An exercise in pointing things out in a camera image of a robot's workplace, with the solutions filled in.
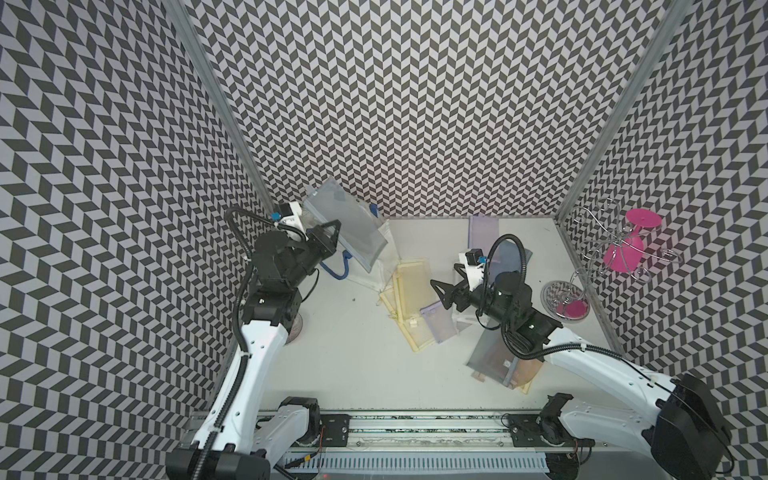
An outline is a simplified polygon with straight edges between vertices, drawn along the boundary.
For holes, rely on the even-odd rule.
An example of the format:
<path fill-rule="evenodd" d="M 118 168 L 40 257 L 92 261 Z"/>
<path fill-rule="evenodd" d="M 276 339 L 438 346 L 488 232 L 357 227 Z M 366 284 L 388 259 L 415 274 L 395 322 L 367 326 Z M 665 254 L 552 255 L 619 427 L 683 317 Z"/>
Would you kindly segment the white mesh pencil pouch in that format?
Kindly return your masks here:
<path fill-rule="evenodd" d="M 451 319 L 458 332 L 462 332 L 471 326 L 478 325 L 475 312 L 476 310 L 474 308 L 468 308 L 463 312 L 457 310 L 451 312 Z"/>

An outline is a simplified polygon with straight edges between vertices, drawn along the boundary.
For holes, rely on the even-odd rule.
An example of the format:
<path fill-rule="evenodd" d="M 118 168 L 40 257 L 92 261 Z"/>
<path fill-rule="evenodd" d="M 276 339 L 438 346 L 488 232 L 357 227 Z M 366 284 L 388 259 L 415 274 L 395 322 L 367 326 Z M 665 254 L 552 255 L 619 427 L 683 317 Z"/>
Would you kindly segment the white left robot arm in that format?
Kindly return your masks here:
<path fill-rule="evenodd" d="M 269 373 L 303 302 L 299 286 L 335 253 L 340 230 L 338 220 L 307 232 L 277 225 L 247 247 L 230 320 L 236 356 L 192 440 L 168 454 L 169 478 L 268 479 L 294 443 L 320 437 L 314 398 L 289 397 L 266 423 L 258 420 Z"/>

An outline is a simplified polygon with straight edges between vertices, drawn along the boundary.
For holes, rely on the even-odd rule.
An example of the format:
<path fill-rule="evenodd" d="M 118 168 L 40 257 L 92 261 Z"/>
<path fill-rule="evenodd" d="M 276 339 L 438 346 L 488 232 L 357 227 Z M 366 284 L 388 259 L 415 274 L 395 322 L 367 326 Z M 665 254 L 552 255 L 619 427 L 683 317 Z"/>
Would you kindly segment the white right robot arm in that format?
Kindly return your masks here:
<path fill-rule="evenodd" d="M 643 454 L 674 479 L 712 479 L 730 473 L 730 427 L 710 388 L 684 374 L 672 378 L 638 366 L 577 335 L 535 309 L 531 288 L 518 272 L 489 286 L 430 283 L 446 308 L 476 308 L 494 322 L 503 344 L 520 360 L 550 363 L 620 401 L 601 407 L 568 393 L 549 396 L 537 428 L 552 446 L 606 442 Z"/>

